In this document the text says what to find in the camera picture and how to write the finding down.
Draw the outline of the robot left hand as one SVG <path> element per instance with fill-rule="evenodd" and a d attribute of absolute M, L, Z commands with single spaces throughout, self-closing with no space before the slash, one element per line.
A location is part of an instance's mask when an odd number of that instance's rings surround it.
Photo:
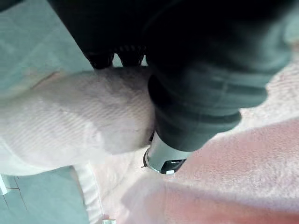
<path fill-rule="evenodd" d="M 266 85 L 291 57 L 286 29 L 296 0 L 51 0 L 95 69 L 117 54 L 125 67 L 146 58 L 155 133 L 145 166 L 171 174 L 240 109 L 267 98 Z"/>

